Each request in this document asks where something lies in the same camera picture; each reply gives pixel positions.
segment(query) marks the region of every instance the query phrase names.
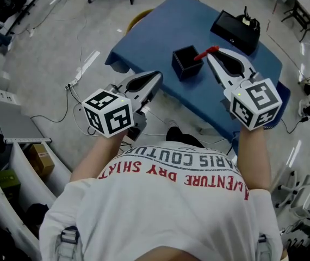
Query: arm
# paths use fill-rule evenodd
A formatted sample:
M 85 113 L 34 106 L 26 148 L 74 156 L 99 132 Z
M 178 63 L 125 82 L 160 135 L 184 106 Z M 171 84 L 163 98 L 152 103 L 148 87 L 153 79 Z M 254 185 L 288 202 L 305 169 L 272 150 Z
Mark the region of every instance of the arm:
M 237 167 L 248 189 L 271 188 L 271 167 L 263 127 L 241 127 Z
M 126 133 L 127 131 L 124 131 L 111 138 L 99 136 L 92 150 L 74 169 L 70 182 L 97 178 L 108 162 L 117 155 L 121 141 Z

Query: white t-shirt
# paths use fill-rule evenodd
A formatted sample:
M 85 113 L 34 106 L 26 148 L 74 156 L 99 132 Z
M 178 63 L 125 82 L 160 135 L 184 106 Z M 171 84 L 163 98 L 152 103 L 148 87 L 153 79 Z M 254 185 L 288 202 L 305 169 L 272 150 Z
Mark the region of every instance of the white t-shirt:
M 98 179 L 69 183 L 40 228 L 43 260 L 73 225 L 88 261 L 131 261 L 159 246 L 199 260 L 253 261 L 260 233 L 278 260 L 282 253 L 270 193 L 248 191 L 226 155 L 177 142 L 131 148 Z

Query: strap buckle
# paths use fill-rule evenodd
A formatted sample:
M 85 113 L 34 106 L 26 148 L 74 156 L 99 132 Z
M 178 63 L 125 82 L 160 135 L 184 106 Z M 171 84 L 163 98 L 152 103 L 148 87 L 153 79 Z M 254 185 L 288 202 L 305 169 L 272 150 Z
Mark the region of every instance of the strap buckle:
M 61 242 L 77 245 L 80 234 L 76 226 L 70 226 L 61 232 Z

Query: power strip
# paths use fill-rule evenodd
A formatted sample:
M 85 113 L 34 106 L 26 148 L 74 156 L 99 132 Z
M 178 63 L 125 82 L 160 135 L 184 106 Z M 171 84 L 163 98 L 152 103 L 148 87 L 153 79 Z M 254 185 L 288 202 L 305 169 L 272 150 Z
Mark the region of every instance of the power strip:
M 70 81 L 67 85 L 64 86 L 64 90 L 68 90 L 69 88 L 75 86 L 78 84 L 78 80 L 74 79 L 73 81 Z

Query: cardboard box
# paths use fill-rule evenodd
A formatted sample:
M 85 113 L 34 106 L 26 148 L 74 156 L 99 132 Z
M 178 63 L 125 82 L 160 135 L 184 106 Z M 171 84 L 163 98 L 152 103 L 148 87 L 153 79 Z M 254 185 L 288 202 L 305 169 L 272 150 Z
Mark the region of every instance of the cardboard box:
M 9 201 L 17 201 L 21 183 L 14 170 L 0 171 L 0 186 Z
M 30 147 L 28 160 L 40 178 L 49 176 L 55 167 L 43 144 L 33 144 Z

